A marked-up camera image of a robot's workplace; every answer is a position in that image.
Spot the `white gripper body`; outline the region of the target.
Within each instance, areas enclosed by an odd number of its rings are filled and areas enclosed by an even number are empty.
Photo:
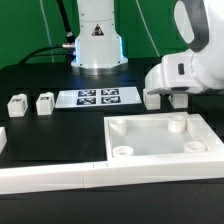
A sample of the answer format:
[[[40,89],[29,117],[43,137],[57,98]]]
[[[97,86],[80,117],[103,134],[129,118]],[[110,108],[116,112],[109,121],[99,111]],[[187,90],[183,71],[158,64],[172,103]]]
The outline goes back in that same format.
[[[224,90],[224,64],[191,50],[162,57],[145,77],[148,94],[201,94]]]

